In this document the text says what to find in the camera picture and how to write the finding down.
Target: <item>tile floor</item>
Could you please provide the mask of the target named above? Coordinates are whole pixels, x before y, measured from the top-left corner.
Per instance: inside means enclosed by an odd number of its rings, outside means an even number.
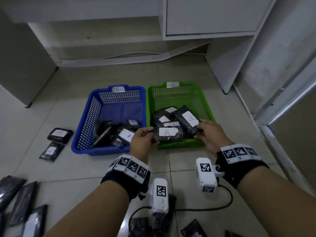
[[[54,163],[39,159],[48,146],[48,133],[55,127],[76,130],[89,93],[110,85],[143,86],[171,80],[193,81],[199,84],[216,121],[236,142],[251,145],[271,166],[285,177],[276,160],[244,110],[234,90],[224,95],[202,56],[177,56],[158,63],[120,66],[61,68],[50,79],[30,109],[25,109],[5,90],[0,89],[0,175],[16,175],[29,181],[40,181],[36,206],[49,204],[46,230],[52,227],[100,183],[105,170],[118,155],[76,155],[68,144]],[[219,189],[213,198],[197,191],[195,159],[215,157],[204,147],[153,151],[149,165],[154,177],[167,179],[169,192],[177,196],[177,208],[207,208],[229,201],[226,190]],[[208,236],[223,236],[224,230],[245,237],[268,236],[239,194],[221,179],[234,194],[233,204],[212,212],[177,212],[171,236],[181,236],[180,230],[198,219]],[[127,221],[132,212],[147,205],[135,199],[131,202],[119,236],[127,236]],[[148,216],[148,210],[139,213]],[[9,229],[6,237],[16,236],[21,227]]]

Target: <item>hand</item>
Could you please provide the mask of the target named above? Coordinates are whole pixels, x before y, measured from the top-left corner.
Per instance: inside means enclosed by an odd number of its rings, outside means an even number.
[[[143,127],[139,128],[131,142],[131,151],[130,155],[136,157],[140,161],[148,164],[148,154],[149,152],[159,145],[160,142],[152,143],[151,139],[153,138],[154,134],[152,132],[147,133],[148,131],[152,131],[154,128],[151,127]]]
[[[198,132],[194,138],[202,140],[207,149],[216,156],[218,151],[221,151],[221,147],[233,144],[223,131],[220,124],[214,123],[210,120],[201,119],[202,122],[198,124],[198,128],[203,132]]]

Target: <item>cabinet drawer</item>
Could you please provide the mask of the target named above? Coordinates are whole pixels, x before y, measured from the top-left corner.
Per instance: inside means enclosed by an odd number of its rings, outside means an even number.
[[[256,31],[271,0],[167,0],[167,35]]]

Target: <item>blue plastic basket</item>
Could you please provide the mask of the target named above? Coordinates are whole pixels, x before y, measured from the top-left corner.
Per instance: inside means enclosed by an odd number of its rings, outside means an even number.
[[[113,87],[124,87],[125,92],[112,92]],[[76,154],[94,156],[128,153],[130,151],[129,146],[90,149],[94,123],[97,118],[122,122],[133,119],[137,120],[141,127],[146,126],[145,88],[118,85],[92,91],[71,145],[72,151]]]

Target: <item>plastic basket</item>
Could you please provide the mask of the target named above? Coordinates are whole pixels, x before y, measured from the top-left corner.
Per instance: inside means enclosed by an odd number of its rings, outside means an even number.
[[[204,97],[203,91],[194,83],[180,82],[179,87],[167,88],[167,83],[161,86],[151,86],[146,90],[147,126],[150,126],[150,118],[155,111],[170,106],[177,108],[186,105],[193,114],[200,119],[208,119],[215,122],[212,112]],[[172,149],[181,147],[200,147],[204,143],[196,139],[187,139],[177,142],[161,142],[157,149]]]
[[[113,87],[124,87],[125,92],[112,92]],[[144,87],[128,85],[109,86],[90,93],[71,149],[76,154],[112,155],[128,153],[129,146],[111,146],[90,149],[93,128],[97,118],[126,122],[137,120],[140,126],[146,126],[146,91]]]

